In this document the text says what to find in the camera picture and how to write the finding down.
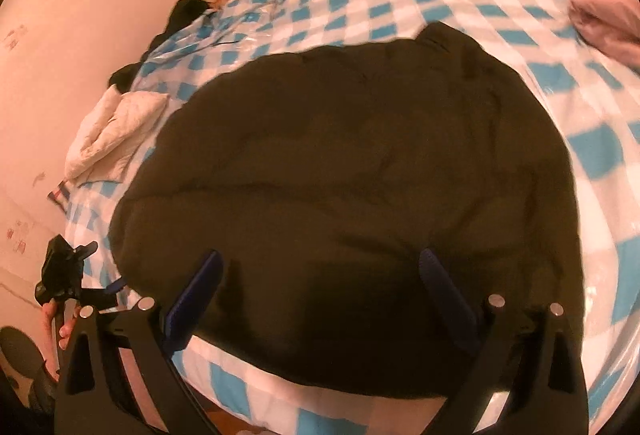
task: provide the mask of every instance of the dark round object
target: dark round object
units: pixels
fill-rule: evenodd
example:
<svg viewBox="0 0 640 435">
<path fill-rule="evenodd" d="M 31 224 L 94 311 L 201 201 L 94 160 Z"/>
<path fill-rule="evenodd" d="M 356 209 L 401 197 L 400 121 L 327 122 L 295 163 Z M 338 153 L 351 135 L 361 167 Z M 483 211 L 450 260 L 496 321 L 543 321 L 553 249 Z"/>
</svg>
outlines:
<svg viewBox="0 0 640 435">
<path fill-rule="evenodd" d="M 0 350 L 12 368 L 28 379 L 34 379 L 44 363 L 36 344 L 14 327 L 0 329 Z"/>
</svg>

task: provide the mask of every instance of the dark brown garment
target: dark brown garment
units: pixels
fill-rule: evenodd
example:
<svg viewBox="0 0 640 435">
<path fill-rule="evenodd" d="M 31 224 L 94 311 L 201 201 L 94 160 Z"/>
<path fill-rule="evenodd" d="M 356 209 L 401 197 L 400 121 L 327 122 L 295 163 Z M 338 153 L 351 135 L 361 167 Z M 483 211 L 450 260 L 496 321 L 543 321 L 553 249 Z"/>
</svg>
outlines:
<svg viewBox="0 0 640 435">
<path fill-rule="evenodd" d="M 431 248 L 472 307 L 583 290 L 568 152 L 512 69 L 444 24 L 415 40 L 262 57 L 172 115 L 116 207 L 132 288 L 171 303 L 226 261 L 198 335 L 306 385 L 448 395 L 471 364 L 418 275 Z"/>
</svg>

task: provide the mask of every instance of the patterned bedding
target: patterned bedding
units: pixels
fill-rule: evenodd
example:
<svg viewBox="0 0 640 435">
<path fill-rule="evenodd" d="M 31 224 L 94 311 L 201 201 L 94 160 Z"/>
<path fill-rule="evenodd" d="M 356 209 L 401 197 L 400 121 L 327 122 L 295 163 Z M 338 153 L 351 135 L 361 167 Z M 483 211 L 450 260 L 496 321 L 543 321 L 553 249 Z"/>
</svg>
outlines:
<svg viewBox="0 0 640 435">
<path fill-rule="evenodd" d="M 152 155 L 167 117 L 211 78 L 255 57 L 414 37 L 441 20 L 520 73 L 566 138 L 574 167 L 585 273 L 582 363 L 591 433 L 638 373 L 640 348 L 640 78 L 586 46 L 568 0 L 232 0 L 153 52 L 133 83 L 170 102 L 122 184 L 86 184 L 71 196 L 66 240 L 97 240 L 85 284 L 117 278 L 107 239 L 117 201 Z M 121 300 L 132 305 L 130 291 Z M 402 401 L 294 385 L 198 338 L 175 355 L 184 378 L 227 411 L 285 435 L 419 434 L 443 399 Z M 504 404 L 496 395 L 481 425 Z"/>
</svg>

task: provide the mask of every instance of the checkered tablecloth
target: checkered tablecloth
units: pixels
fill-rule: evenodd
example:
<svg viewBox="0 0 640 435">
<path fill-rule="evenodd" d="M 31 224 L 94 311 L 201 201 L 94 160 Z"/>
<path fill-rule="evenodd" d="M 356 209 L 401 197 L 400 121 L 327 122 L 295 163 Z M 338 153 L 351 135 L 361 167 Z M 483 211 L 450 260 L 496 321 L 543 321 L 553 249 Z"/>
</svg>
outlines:
<svg viewBox="0 0 640 435">
<path fill-rule="evenodd" d="M 87 184 L 71 196 L 66 239 L 100 244 L 84 268 L 85 282 L 104 286 L 118 276 L 107 239 L 114 207 L 152 154 L 158 129 L 203 83 L 265 54 L 412 38 L 427 22 L 441 20 L 517 70 L 569 146 L 585 274 L 582 362 L 595 433 L 638 372 L 640 78 L 581 42 L 568 21 L 567 3 L 233 0 L 204 15 L 152 53 L 134 82 L 133 90 L 168 92 L 171 99 L 124 183 Z M 136 295 L 123 299 L 132 304 Z M 418 434 L 442 404 L 294 385 L 197 338 L 174 362 L 188 382 L 228 411 L 285 435 Z"/>
</svg>

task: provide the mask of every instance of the pink fabric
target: pink fabric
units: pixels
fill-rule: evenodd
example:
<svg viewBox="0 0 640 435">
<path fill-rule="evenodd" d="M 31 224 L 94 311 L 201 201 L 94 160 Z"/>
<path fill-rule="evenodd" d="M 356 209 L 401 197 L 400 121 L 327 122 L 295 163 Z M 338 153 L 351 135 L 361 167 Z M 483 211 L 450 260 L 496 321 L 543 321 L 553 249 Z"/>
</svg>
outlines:
<svg viewBox="0 0 640 435">
<path fill-rule="evenodd" d="M 640 1 L 571 0 L 569 19 L 587 43 L 640 67 Z"/>
</svg>

